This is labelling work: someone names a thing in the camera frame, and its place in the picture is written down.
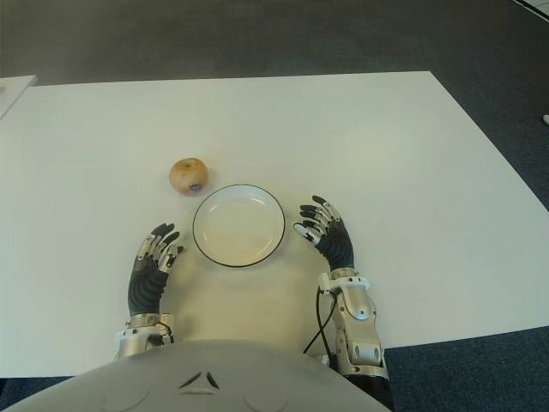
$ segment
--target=black cable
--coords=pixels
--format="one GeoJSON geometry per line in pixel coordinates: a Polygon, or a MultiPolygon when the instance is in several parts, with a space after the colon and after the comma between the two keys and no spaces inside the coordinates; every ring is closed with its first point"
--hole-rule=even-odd
{"type": "Polygon", "coordinates": [[[318,322],[318,329],[320,330],[320,336],[323,338],[324,347],[326,348],[326,354],[328,355],[328,357],[331,357],[332,352],[329,350],[328,339],[326,339],[323,323],[320,320],[320,288],[317,289],[317,322],[318,322]]]}
{"type": "Polygon", "coordinates": [[[172,335],[172,328],[170,328],[167,324],[158,321],[156,324],[161,324],[166,328],[166,331],[168,332],[168,336],[170,337],[170,343],[174,343],[173,335],[172,335]]]}
{"type": "MultiPolygon", "coordinates": [[[[316,339],[317,339],[318,336],[320,335],[321,330],[324,330],[324,328],[325,328],[326,325],[328,324],[329,320],[332,318],[332,315],[334,314],[334,309],[335,309],[335,307],[337,306],[337,300],[335,299],[335,295],[334,295],[334,294],[331,294],[331,296],[332,296],[332,298],[333,298],[333,301],[332,301],[332,307],[331,307],[330,310],[329,310],[329,315],[328,315],[328,317],[326,318],[326,320],[324,321],[324,323],[322,324],[321,328],[318,330],[317,334],[314,335],[314,337],[311,339],[311,341],[309,342],[309,344],[305,347],[305,349],[303,349],[303,353],[304,353],[304,354],[307,353],[307,351],[309,350],[309,348],[312,346],[312,344],[316,341],[316,339]]],[[[318,313],[319,300],[320,300],[320,291],[317,290],[317,313],[318,313]]]]}

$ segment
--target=robot forearm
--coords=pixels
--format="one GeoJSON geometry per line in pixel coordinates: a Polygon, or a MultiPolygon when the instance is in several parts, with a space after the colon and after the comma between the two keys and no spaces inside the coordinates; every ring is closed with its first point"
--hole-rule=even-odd
{"type": "Polygon", "coordinates": [[[134,315],[127,328],[117,333],[117,359],[173,343],[173,315],[143,313],[134,315]]]}
{"type": "Polygon", "coordinates": [[[376,331],[376,306],[368,294],[369,282],[354,268],[332,270],[319,276],[321,292],[336,295],[334,322],[338,372],[344,376],[388,378],[383,348],[376,331]]]}

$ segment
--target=floor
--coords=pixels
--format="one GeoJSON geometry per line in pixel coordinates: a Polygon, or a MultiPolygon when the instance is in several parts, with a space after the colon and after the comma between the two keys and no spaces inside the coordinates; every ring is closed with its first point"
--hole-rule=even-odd
{"type": "MultiPolygon", "coordinates": [[[[0,0],[0,23],[0,77],[42,85],[430,70],[549,208],[549,22],[511,0],[0,0]]],[[[549,405],[549,328],[386,357],[396,410],[549,405]]]]}

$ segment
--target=robotic hand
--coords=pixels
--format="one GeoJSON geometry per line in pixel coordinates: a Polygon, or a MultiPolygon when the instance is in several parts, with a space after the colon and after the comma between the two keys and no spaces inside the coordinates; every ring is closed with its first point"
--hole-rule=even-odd
{"type": "Polygon", "coordinates": [[[354,269],[353,244],[337,210],[321,197],[313,196],[312,200],[317,206],[302,205],[301,215],[307,220],[295,223],[293,228],[329,263],[330,274],[319,276],[318,293],[335,297],[337,370],[347,377],[387,379],[376,332],[377,311],[368,295],[370,283],[354,269]]]}
{"type": "Polygon", "coordinates": [[[331,270],[354,268],[353,244],[340,214],[321,197],[313,196],[312,200],[318,203],[318,206],[301,205],[300,214],[313,221],[295,223],[294,230],[323,254],[331,270]]]}
{"type": "Polygon", "coordinates": [[[171,314],[160,314],[160,298],[181,245],[173,244],[179,232],[169,234],[173,224],[161,224],[143,241],[134,261],[128,287],[130,321],[117,334],[120,349],[117,358],[162,346],[165,338],[173,343],[171,314]]]}

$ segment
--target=tabletop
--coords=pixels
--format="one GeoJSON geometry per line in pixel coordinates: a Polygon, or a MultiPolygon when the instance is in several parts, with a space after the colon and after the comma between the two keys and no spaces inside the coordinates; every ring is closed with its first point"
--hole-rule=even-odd
{"type": "Polygon", "coordinates": [[[188,248],[162,302],[178,340],[301,350],[328,270],[291,230],[312,194],[344,216],[386,348],[549,324],[549,215],[429,72],[30,88],[0,122],[0,190],[4,377],[110,361],[136,250],[163,221],[188,248]],[[211,172],[195,197],[168,182],[185,157],[211,172]],[[237,183],[287,220],[243,269],[206,259],[191,232],[205,196],[237,183]]]}
{"type": "Polygon", "coordinates": [[[36,76],[0,77],[0,120],[35,82],[36,76]]]}

